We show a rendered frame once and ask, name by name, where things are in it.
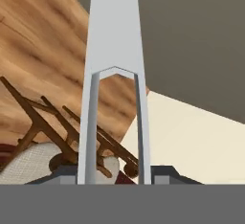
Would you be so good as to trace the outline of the silver metal tongs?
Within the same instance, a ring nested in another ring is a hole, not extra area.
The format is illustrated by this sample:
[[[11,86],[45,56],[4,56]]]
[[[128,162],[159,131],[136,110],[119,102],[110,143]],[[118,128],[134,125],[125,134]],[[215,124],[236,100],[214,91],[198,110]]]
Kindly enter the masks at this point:
[[[151,183],[145,66],[138,0],[91,0],[78,148],[78,183],[96,182],[96,130],[101,78],[135,80],[139,183]]]

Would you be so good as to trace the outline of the wooden stool with white cushion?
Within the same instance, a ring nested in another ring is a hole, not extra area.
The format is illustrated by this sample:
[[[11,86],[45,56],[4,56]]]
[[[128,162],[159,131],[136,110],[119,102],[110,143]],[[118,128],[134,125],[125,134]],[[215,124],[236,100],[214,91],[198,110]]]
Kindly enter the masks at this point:
[[[132,184],[139,174],[138,159],[97,126],[97,174],[99,185]]]
[[[22,185],[49,176],[62,163],[76,164],[78,153],[71,148],[72,142],[79,139],[78,132],[42,97],[45,105],[22,96],[6,78],[1,82],[32,121],[32,125],[10,158],[0,168],[0,185]],[[54,115],[67,131],[67,139],[61,136],[36,111],[41,109]]]

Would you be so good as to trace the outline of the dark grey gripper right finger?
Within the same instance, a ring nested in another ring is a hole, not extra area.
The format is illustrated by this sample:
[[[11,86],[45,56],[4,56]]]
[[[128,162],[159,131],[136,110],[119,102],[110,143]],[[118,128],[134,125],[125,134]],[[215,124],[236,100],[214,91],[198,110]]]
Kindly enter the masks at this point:
[[[174,166],[152,166],[151,167],[152,185],[176,185],[176,184],[194,184],[200,185],[200,182],[181,175]]]

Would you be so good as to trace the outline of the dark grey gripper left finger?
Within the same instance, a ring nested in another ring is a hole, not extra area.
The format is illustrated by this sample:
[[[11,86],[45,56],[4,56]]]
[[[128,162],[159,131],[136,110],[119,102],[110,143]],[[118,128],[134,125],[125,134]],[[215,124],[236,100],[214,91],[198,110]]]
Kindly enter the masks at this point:
[[[77,166],[61,166],[50,175],[29,182],[29,185],[74,185],[77,182]]]

